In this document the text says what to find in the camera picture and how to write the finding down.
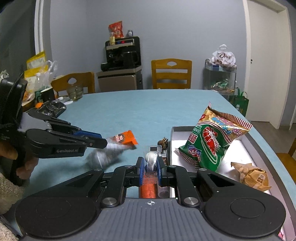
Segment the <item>fuzzy beige sleeve forearm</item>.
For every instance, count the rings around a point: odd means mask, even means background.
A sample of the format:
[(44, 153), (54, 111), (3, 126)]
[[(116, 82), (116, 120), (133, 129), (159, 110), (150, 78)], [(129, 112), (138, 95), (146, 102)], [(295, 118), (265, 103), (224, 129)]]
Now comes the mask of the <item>fuzzy beige sleeve forearm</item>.
[[(23, 197), (25, 191), (24, 186), (17, 186), (6, 179), (1, 174), (0, 180), (0, 199), (1, 199), (1, 214), (5, 214), (10, 210), (11, 206)], [(1, 240), (2, 241), (17, 241), (19, 240), (8, 227), (1, 222)]]

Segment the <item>person's left hand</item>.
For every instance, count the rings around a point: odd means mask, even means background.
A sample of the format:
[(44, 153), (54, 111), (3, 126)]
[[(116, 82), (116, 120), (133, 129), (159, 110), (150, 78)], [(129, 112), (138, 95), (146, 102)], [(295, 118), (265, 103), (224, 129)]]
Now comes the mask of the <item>person's left hand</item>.
[[(12, 145), (1, 141), (1, 157), (5, 157), (10, 160), (16, 160), (18, 157), (18, 153)], [(16, 169), (16, 175), (22, 180), (29, 179), (34, 168), (38, 165), (38, 163), (38, 158), (26, 157), (24, 165)]]

